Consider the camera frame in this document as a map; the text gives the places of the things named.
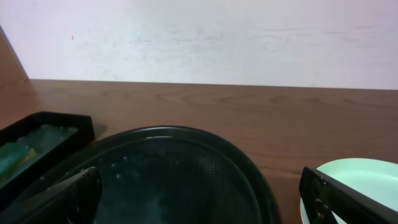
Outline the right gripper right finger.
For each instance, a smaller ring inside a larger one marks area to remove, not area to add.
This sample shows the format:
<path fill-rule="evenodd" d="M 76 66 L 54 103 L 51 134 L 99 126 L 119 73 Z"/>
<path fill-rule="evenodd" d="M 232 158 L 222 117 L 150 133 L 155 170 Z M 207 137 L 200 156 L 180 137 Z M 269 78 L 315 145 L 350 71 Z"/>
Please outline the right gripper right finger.
<path fill-rule="evenodd" d="M 299 192 L 310 224 L 337 224 L 336 217 L 346 223 L 397 223 L 396 211 L 311 167 L 303 168 Z"/>

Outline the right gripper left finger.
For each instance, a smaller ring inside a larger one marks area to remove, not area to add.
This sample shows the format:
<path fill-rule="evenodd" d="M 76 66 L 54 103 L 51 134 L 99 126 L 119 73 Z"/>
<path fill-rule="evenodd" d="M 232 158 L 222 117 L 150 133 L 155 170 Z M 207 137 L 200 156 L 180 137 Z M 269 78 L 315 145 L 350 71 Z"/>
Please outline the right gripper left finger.
<path fill-rule="evenodd" d="M 93 223 L 102 194 L 97 168 L 89 167 L 1 213 L 7 223 Z"/>

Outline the mint green plate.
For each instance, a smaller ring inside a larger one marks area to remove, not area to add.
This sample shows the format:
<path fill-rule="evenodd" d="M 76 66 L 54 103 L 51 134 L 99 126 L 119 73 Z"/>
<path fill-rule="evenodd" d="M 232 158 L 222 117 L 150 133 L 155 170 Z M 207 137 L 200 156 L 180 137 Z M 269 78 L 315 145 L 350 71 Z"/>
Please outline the mint green plate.
<path fill-rule="evenodd" d="M 338 159 L 316 168 L 397 212 L 397 164 L 364 158 Z M 302 223 L 310 224 L 300 196 Z M 337 224 L 346 223 L 336 217 Z"/>

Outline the green yellow sponge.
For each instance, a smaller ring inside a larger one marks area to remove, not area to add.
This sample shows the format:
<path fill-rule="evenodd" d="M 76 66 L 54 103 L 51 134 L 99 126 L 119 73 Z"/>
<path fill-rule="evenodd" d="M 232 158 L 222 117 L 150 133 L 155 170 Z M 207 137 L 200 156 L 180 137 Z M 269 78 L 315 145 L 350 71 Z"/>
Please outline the green yellow sponge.
<path fill-rule="evenodd" d="M 1 183 L 5 182 L 22 163 L 37 155 L 34 148 L 18 142 L 1 146 Z"/>

